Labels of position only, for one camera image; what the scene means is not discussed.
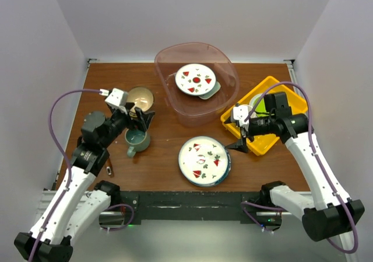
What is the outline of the pale green divided dish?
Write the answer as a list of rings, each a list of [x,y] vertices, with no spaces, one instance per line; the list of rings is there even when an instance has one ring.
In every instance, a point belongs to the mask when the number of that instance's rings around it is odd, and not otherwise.
[[[210,90],[209,92],[205,93],[204,95],[200,95],[199,98],[200,99],[203,99],[203,100],[207,100],[207,99],[210,99],[211,97],[213,97],[221,88],[221,85],[219,84],[218,81],[216,81],[214,87],[212,88],[212,90]]]

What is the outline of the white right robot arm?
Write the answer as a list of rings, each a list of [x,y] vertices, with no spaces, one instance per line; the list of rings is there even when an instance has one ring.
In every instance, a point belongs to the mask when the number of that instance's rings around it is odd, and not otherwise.
[[[251,106],[236,104],[231,109],[227,124],[240,129],[237,142],[228,149],[248,152],[248,141],[260,135],[274,134],[281,139],[299,165],[311,190],[307,199],[293,191],[282,181],[264,184],[259,203],[266,211],[284,209],[297,217],[307,235],[315,242],[355,232],[356,223],[365,208],[361,200],[352,200],[335,178],[324,158],[308,117],[293,114],[284,92],[270,93],[261,97],[266,114],[251,118]]]

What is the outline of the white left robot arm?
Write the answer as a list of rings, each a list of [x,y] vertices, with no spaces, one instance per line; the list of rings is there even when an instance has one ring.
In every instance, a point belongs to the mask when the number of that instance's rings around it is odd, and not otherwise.
[[[111,117],[93,111],[81,127],[82,141],[73,152],[71,167],[41,218],[29,232],[20,232],[15,247],[27,261],[69,261],[73,246],[101,212],[121,204],[120,187],[108,181],[96,184],[85,203],[81,198],[109,158],[107,148],[126,129],[146,132],[154,111],[135,109],[136,117],[118,109]]]

